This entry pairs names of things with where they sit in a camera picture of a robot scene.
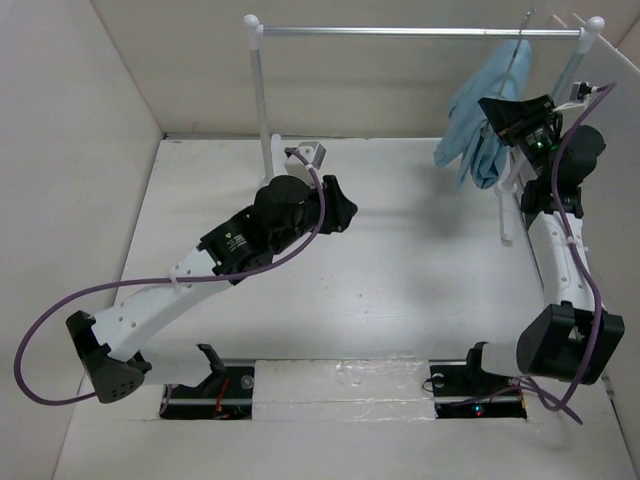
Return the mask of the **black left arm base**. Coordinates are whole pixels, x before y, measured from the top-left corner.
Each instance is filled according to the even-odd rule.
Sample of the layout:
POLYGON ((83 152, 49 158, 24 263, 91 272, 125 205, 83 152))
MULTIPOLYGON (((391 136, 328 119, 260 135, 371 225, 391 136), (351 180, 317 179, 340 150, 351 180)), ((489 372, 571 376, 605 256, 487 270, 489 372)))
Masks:
POLYGON ((199 344, 198 349, 207 358, 208 375, 193 387, 166 385, 159 417, 164 420, 251 420, 256 361, 224 361, 209 344, 199 344))

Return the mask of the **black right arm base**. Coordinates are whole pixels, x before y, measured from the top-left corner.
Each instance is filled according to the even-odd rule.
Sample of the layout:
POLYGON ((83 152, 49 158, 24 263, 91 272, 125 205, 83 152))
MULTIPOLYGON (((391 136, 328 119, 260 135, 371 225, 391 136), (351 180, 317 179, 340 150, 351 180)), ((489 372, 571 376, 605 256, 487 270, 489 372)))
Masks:
POLYGON ((528 418, 521 390, 508 376, 481 368, 485 342, 464 359, 429 359, 422 389, 432 395, 438 420, 528 418))

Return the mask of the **grey clothes hanger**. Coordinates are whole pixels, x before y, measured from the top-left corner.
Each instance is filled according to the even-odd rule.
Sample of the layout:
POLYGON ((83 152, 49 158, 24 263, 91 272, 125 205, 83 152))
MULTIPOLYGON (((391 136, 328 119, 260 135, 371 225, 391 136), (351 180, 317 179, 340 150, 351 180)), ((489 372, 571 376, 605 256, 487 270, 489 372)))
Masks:
POLYGON ((509 75, 510 75, 511 70, 513 68, 513 65, 515 63, 515 60, 517 59, 518 52, 519 52, 519 49, 520 49, 520 46, 521 46, 521 43, 522 43, 522 40, 523 40, 522 31, 525 30, 528 27, 528 25, 530 23, 530 20, 531 20, 531 17, 535 14, 536 11, 537 11, 537 8, 535 6, 531 6, 530 9, 528 10, 528 12, 525 14, 524 18, 522 19, 521 23, 520 23, 517 41, 516 41, 516 44, 515 44, 514 50, 512 52, 509 64, 507 66, 507 69, 506 69, 503 77, 502 77, 502 81, 500 83, 500 86, 499 86, 499 89, 498 89, 498 92, 497 92, 497 95, 496 95, 496 97, 498 99, 500 99, 502 97, 502 95, 503 95, 503 92, 505 90, 509 75))

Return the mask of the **light blue trousers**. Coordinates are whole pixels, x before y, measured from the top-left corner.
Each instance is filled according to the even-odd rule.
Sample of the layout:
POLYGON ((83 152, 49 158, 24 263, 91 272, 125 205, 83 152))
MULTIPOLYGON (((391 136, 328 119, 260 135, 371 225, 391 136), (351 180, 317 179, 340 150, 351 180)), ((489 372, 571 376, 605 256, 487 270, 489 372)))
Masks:
MULTIPOLYGON (((434 152, 434 164, 444 168, 460 161, 456 184, 471 179, 476 187, 490 189, 503 174, 508 148, 488 124, 478 101, 497 98, 502 77, 517 40, 503 42, 491 57, 456 92, 448 106, 448 128, 434 152)), ((500 99, 516 101, 523 94, 531 69, 532 51, 522 40, 517 59, 500 99)))

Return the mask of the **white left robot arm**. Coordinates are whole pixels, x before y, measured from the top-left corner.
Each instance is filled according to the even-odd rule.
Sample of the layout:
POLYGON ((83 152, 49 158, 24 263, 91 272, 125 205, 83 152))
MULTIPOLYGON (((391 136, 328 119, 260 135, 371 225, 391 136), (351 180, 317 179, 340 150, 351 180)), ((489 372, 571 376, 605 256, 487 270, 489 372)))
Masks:
POLYGON ((335 176, 324 176, 320 185, 275 177, 251 205, 201 237, 161 283, 137 291, 121 306, 72 314, 66 327, 98 401, 114 403, 150 381, 150 340, 189 309, 252 271, 271 270, 274 257, 301 237, 346 230, 357 205, 335 176))

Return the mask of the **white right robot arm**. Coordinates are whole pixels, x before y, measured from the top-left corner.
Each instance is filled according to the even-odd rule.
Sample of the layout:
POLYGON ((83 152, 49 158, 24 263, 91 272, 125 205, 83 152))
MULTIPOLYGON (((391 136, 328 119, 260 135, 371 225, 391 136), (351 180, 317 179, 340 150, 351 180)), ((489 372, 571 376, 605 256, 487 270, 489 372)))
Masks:
POLYGON ((520 199, 545 307, 507 344, 476 343, 462 381, 483 394, 502 377, 533 375, 583 385, 595 383, 625 331, 609 313, 590 275, 581 234, 583 181, 605 151, 589 125, 561 131, 562 113, 543 95, 526 101, 484 97, 479 106, 502 144, 523 154, 535 171, 520 199))

